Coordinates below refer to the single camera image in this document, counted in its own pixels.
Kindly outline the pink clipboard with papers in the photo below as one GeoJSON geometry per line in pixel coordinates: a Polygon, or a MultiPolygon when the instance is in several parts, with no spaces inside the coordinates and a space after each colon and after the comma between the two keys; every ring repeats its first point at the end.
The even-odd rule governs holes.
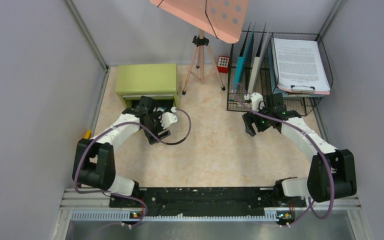
{"type": "Polygon", "coordinates": [[[274,37],[271,45],[279,89],[290,93],[330,94],[317,41],[274,37]]]}

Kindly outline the light blue clipboard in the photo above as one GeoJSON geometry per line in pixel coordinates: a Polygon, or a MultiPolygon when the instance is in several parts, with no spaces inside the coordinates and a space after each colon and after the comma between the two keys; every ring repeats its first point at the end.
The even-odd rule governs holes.
{"type": "Polygon", "coordinates": [[[270,84],[271,84],[271,93],[272,94],[282,94],[284,98],[323,98],[325,95],[322,94],[306,94],[299,92],[287,92],[277,87],[276,78],[275,78],[275,69],[274,69],[274,56],[272,52],[272,47],[269,45],[267,47],[267,57],[269,64],[269,73],[270,73],[270,84]]]}

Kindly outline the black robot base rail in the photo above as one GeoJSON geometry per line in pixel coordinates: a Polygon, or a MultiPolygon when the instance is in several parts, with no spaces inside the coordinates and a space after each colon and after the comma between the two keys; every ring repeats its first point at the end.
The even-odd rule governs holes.
{"type": "Polygon", "coordinates": [[[272,187],[147,187],[133,192],[134,199],[112,194],[109,207],[140,209],[147,217],[262,217],[269,208],[306,207],[301,197],[280,199],[272,187]]]}

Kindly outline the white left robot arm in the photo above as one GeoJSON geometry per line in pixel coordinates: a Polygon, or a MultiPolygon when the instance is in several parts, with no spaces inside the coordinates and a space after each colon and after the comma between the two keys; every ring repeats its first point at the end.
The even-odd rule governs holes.
{"type": "Polygon", "coordinates": [[[72,179],[77,184],[119,194],[127,206],[136,206],[141,194],[135,190],[134,180],[117,174],[115,150],[140,130],[153,145],[168,137],[168,127],[178,120],[175,106],[162,107],[159,100],[142,96],[134,107],[123,110],[103,132],[78,141],[72,179]]]}

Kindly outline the black wire mesh file rack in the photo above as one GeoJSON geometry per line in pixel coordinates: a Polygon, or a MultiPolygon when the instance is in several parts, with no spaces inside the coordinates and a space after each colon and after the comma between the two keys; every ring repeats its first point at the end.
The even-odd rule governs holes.
{"type": "Polygon", "coordinates": [[[263,54],[260,69],[257,72],[257,79],[254,82],[253,92],[262,94],[263,96],[281,93],[284,102],[289,110],[296,110],[302,116],[308,116],[319,102],[326,95],[325,93],[315,92],[297,92],[285,91],[278,86],[278,65],[275,54],[274,39],[300,40],[300,41],[315,41],[317,42],[318,50],[321,57],[323,69],[326,74],[326,81],[330,87],[333,86],[333,75],[330,67],[330,62],[326,53],[323,39],[319,34],[314,33],[289,33],[289,32],[263,32],[255,31],[253,37],[251,32],[243,30],[238,42],[233,43],[230,50],[231,63],[228,67],[228,94],[226,100],[226,110],[233,112],[245,112],[246,109],[240,105],[235,99],[233,86],[238,64],[238,58],[242,56],[248,43],[252,43],[247,55],[246,64],[243,68],[240,83],[246,87],[251,85],[251,74],[256,55],[263,54]]]}

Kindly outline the teal file folder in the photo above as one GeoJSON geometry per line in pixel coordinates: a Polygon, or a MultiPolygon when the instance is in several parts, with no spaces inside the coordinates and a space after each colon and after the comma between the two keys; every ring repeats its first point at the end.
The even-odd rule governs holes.
{"type": "Polygon", "coordinates": [[[253,44],[254,44],[254,28],[253,26],[252,31],[250,31],[251,23],[248,25],[248,29],[246,31],[245,39],[243,41],[243,45],[241,47],[241,51],[239,53],[236,69],[235,69],[235,75],[233,79],[233,85],[232,90],[236,91],[238,89],[239,83],[241,82],[244,70],[247,66],[248,57],[250,55],[250,52],[252,50],[253,44]]]}

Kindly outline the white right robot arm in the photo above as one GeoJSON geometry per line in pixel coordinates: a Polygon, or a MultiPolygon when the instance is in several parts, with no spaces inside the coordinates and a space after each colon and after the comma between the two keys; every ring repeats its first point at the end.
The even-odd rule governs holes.
{"type": "Polygon", "coordinates": [[[357,193],[354,155],[322,139],[295,110],[288,110],[280,93],[262,96],[245,94],[251,110],[242,115],[250,136],[270,127],[290,139],[310,161],[307,177],[290,177],[275,182],[273,200],[287,206],[294,197],[310,197],[317,203],[353,196],[357,193]]]}

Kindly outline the grey white file folder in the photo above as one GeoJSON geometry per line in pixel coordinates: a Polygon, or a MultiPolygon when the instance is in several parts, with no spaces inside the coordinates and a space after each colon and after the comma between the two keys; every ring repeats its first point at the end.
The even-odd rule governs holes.
{"type": "Polygon", "coordinates": [[[264,37],[264,32],[267,32],[270,28],[270,23],[265,22],[264,28],[261,33],[261,38],[259,39],[259,42],[257,44],[257,50],[255,53],[253,53],[253,48],[256,41],[256,32],[255,27],[253,27],[253,31],[251,34],[250,42],[248,44],[249,51],[248,51],[248,57],[247,57],[247,68],[245,69],[245,87],[247,93],[252,93],[254,90],[254,87],[256,85],[256,81],[258,79],[258,74],[260,72],[260,68],[262,65],[263,60],[263,48],[267,42],[267,38],[264,37]]]}

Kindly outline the green metal drawer box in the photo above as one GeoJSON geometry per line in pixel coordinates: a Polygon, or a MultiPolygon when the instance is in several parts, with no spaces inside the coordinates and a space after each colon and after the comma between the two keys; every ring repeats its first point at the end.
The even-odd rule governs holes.
{"type": "Polygon", "coordinates": [[[181,106],[181,81],[176,63],[119,65],[115,93],[123,106],[132,107],[132,102],[141,96],[155,100],[172,100],[181,106]]]}

